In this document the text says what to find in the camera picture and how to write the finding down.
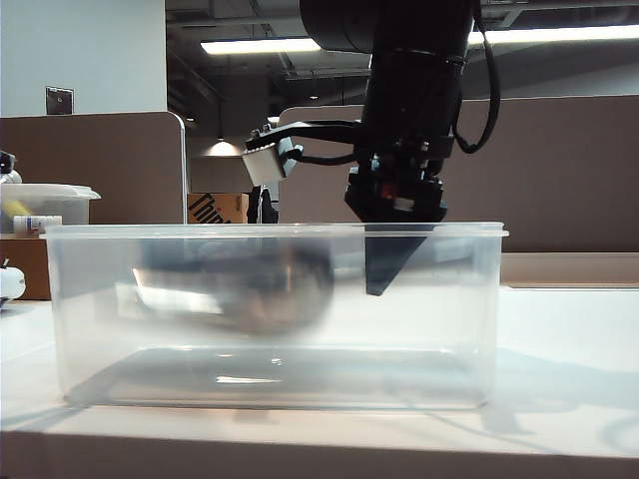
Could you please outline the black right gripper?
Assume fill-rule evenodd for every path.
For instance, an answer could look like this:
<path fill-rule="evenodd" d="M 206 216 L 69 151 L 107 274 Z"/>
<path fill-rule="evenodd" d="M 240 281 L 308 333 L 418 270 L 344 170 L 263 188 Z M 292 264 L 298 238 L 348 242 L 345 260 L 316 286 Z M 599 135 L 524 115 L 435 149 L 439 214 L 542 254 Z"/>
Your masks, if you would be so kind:
<path fill-rule="evenodd" d="M 366 293 L 381 296 L 447 213 L 438 177 L 451 135 L 356 145 L 344 201 L 364 226 Z"/>

